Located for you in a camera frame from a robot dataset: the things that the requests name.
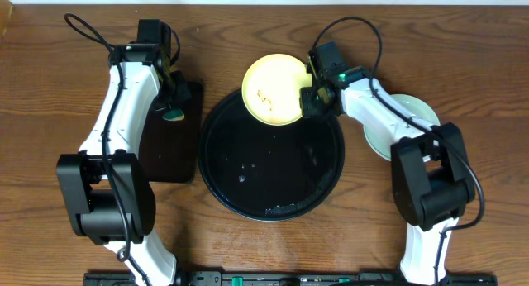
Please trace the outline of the light green plate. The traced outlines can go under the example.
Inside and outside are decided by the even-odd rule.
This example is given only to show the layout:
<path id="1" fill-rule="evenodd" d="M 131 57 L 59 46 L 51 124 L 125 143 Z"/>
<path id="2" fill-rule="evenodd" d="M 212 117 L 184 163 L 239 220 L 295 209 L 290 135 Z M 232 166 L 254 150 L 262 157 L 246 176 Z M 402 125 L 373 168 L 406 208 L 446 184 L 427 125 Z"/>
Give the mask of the light green plate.
<path id="1" fill-rule="evenodd" d="M 434 110 L 421 99 L 407 94 L 393 94 L 392 98 L 418 117 L 428 120 L 437 126 L 441 124 L 440 119 Z M 383 141 L 367 127 L 364 127 L 364 134 L 371 149 L 383 159 L 390 161 L 390 146 L 385 145 Z"/>

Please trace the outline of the yellow plate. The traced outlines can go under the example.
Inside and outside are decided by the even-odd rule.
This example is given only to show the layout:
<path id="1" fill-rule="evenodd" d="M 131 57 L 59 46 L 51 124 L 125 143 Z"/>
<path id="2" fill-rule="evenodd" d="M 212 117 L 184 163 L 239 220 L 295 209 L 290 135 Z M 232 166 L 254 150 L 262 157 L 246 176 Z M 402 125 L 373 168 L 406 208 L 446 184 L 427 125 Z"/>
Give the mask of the yellow plate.
<path id="1" fill-rule="evenodd" d="M 272 54 L 248 68 L 241 92 L 245 107 L 254 118 L 271 126 L 285 126 L 302 117 L 300 90 L 311 86 L 312 76 L 301 60 Z"/>

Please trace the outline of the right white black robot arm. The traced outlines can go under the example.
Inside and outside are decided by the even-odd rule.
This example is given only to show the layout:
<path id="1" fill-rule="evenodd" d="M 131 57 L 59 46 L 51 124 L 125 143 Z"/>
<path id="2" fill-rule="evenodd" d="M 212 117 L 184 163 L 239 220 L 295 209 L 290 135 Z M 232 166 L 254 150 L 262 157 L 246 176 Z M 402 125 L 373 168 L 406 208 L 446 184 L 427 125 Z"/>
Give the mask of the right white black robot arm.
<path id="1" fill-rule="evenodd" d="M 407 222 L 400 271 L 411 284 L 438 285 L 451 231 L 475 197 L 460 130 L 405 108 L 364 67 L 350 68 L 333 42 L 313 47 L 300 91 L 304 117 L 344 114 L 377 134 L 390 151 L 393 200 Z"/>

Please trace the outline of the green yellow sponge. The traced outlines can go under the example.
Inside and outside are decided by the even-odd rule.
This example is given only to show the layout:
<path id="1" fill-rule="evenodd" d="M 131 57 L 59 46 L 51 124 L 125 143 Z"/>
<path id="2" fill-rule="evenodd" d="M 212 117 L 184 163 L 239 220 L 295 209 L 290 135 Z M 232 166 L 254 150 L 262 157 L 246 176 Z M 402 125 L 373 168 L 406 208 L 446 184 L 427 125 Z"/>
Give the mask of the green yellow sponge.
<path id="1" fill-rule="evenodd" d="M 185 118 L 185 114 L 180 108 L 172 108 L 168 110 L 162 118 L 169 122 L 178 122 L 182 121 Z"/>

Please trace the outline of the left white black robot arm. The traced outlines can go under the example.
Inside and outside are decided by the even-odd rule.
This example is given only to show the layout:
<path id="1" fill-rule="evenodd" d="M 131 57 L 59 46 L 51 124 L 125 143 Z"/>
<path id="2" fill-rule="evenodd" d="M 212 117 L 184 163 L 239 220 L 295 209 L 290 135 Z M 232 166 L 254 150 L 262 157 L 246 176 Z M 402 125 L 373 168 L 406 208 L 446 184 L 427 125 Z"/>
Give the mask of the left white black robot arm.
<path id="1" fill-rule="evenodd" d="M 108 43 L 92 26 L 82 36 L 109 52 L 110 82 L 96 123 L 75 154 L 62 154 L 56 173 L 70 224 L 77 236 L 115 253 L 136 285 L 181 285 L 183 274 L 154 229 L 155 195 L 138 158 L 151 112 L 165 120 L 184 117 L 179 104 L 188 85 L 171 67 L 179 38 L 159 19 L 141 19 L 137 38 Z"/>

